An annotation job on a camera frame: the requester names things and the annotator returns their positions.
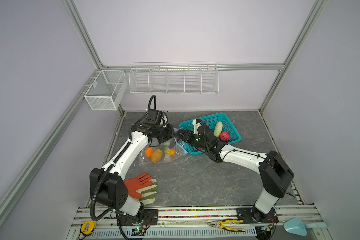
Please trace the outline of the white radish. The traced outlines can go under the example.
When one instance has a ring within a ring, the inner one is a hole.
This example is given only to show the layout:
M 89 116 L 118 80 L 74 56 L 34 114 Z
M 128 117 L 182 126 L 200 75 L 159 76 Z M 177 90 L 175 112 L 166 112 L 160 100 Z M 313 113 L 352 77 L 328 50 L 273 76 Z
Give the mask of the white radish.
M 217 122 L 214 129 L 214 136 L 219 137 L 222 131 L 223 131 L 223 123 Z

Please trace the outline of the pink red round fruit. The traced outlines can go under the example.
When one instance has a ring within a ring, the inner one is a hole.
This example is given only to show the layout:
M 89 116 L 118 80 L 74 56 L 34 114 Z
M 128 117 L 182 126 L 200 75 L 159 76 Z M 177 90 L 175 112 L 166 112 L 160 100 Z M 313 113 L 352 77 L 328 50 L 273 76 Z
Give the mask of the pink red round fruit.
M 231 139 L 231 136 L 227 131 L 224 131 L 224 132 L 221 132 L 221 134 L 219 135 L 219 138 L 223 142 L 229 142 Z

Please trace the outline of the small orange fruit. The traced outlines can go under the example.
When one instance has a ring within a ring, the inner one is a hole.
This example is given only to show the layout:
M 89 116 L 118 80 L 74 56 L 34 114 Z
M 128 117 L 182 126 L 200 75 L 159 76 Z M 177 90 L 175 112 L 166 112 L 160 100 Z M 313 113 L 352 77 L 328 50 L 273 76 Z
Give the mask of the small orange fruit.
M 145 156 L 146 156 L 147 158 L 151 158 L 152 155 L 154 154 L 154 152 L 155 152 L 155 150 L 154 150 L 153 148 L 147 148 L 147 149 L 145 150 Z

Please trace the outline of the clear zip top bag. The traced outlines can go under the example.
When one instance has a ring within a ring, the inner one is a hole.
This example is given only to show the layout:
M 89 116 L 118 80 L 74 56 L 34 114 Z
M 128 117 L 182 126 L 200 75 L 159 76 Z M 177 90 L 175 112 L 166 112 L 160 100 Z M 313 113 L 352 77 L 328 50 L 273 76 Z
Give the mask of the clear zip top bag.
M 151 147 L 150 145 L 144 147 L 138 155 L 139 166 L 166 164 L 187 155 L 189 151 L 177 134 L 178 130 L 174 129 L 175 134 L 170 140 L 162 142 L 156 147 Z

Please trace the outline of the yellow orange mango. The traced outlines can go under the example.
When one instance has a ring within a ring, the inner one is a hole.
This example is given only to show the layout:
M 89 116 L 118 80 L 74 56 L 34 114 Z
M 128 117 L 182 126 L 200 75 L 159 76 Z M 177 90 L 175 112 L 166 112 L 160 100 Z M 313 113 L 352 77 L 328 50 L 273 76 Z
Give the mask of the yellow orange mango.
M 154 154 L 151 157 L 151 161 L 152 163 L 157 163 L 159 160 L 161 160 L 162 157 L 163 157 L 163 152 L 160 149 L 155 150 Z

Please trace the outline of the orange green corn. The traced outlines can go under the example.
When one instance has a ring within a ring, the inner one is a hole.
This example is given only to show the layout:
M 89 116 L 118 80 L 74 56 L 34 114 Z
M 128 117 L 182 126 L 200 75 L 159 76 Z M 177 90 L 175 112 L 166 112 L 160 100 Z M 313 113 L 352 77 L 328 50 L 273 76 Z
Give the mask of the orange green corn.
M 173 148 L 169 148 L 169 147 L 166 146 L 166 145 L 162 145 L 162 146 L 160 147 L 160 150 L 161 150 L 163 153 L 165 153 L 165 154 L 167 154 L 167 155 L 169 155 L 169 156 L 173 156 L 173 155 L 176 154 L 176 151 L 175 151 Z

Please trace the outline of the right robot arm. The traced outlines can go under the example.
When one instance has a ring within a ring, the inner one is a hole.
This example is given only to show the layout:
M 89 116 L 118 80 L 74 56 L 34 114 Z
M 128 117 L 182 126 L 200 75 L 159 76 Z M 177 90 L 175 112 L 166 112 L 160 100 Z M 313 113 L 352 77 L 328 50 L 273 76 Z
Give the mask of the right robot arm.
M 179 129 L 177 135 L 216 163 L 236 164 L 260 175 L 263 189 L 253 206 L 255 214 L 268 214 L 276 202 L 285 196 L 295 177 L 279 153 L 256 153 L 236 148 L 219 141 L 206 124 L 199 126 L 196 131 Z

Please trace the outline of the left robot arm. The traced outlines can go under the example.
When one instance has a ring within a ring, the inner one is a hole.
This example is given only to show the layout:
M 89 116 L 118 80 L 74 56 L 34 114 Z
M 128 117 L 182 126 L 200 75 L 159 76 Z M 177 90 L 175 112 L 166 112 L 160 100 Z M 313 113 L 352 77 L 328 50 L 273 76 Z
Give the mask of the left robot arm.
M 90 173 L 90 216 L 93 221 L 110 212 L 127 215 L 137 222 L 143 220 L 144 204 L 129 196 L 124 179 L 135 158 L 153 139 L 163 143 L 174 135 L 167 114 L 159 110 L 148 109 L 132 124 L 122 148 L 102 168 L 94 168 Z

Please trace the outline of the white mesh box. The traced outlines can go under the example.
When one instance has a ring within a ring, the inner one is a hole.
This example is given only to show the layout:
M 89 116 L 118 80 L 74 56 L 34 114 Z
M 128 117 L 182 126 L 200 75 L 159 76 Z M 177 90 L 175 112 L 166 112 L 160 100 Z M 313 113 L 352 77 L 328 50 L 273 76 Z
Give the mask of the white mesh box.
M 127 86 L 124 71 L 100 70 L 84 97 L 92 110 L 117 111 Z

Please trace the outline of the red white work glove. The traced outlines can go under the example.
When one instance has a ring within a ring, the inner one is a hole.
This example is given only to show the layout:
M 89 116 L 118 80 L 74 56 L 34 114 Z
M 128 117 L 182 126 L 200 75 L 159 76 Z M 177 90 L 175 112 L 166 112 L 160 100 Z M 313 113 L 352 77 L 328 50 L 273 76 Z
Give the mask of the red white work glove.
M 158 193 L 157 180 L 148 173 L 125 181 L 129 197 L 140 201 L 144 205 L 153 204 Z

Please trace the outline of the yellow tape measure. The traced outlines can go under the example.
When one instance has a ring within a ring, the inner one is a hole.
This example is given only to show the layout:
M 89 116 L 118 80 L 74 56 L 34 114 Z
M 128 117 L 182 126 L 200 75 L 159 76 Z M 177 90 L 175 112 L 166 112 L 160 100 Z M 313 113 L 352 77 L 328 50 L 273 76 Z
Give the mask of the yellow tape measure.
M 95 221 L 84 222 L 81 225 L 81 229 L 80 229 L 81 235 L 86 236 L 86 237 L 90 236 L 93 233 L 93 231 L 95 230 L 96 225 L 97 225 L 97 222 L 95 222 Z

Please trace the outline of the light blue scoop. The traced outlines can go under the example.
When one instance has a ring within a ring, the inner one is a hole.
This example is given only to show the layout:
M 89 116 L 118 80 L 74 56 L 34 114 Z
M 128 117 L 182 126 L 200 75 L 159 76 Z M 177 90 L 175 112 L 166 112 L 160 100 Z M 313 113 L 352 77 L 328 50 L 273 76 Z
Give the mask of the light blue scoop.
M 300 218 L 293 218 L 291 220 L 288 220 L 283 224 L 283 226 L 288 233 L 303 237 L 308 234 L 307 229 L 327 228 L 327 224 L 325 222 L 304 224 Z

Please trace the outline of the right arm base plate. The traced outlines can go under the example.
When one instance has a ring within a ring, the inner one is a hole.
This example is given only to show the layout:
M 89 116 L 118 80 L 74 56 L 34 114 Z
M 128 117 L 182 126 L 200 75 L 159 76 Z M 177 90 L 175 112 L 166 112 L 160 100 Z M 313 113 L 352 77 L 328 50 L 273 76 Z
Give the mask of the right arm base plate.
M 264 214 L 255 207 L 241 207 L 237 208 L 237 218 L 238 220 L 243 220 L 245 224 L 277 224 L 279 219 L 274 207 L 271 210 Z

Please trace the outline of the yellow handled pliers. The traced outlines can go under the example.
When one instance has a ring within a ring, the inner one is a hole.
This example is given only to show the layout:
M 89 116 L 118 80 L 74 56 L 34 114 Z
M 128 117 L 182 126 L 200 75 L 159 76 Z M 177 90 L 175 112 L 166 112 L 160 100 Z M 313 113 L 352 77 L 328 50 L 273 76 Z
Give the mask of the yellow handled pliers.
M 229 232 L 245 232 L 245 229 L 238 228 L 238 225 L 243 223 L 243 220 L 226 219 L 210 222 L 208 223 L 208 226 Z

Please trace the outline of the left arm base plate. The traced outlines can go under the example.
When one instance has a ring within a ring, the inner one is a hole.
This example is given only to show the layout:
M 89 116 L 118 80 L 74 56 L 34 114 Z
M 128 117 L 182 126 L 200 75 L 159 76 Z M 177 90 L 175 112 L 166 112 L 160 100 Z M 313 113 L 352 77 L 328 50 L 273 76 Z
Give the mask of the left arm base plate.
M 158 209 L 144 209 L 139 211 L 136 216 L 120 215 L 118 217 L 122 226 L 156 226 L 159 220 Z

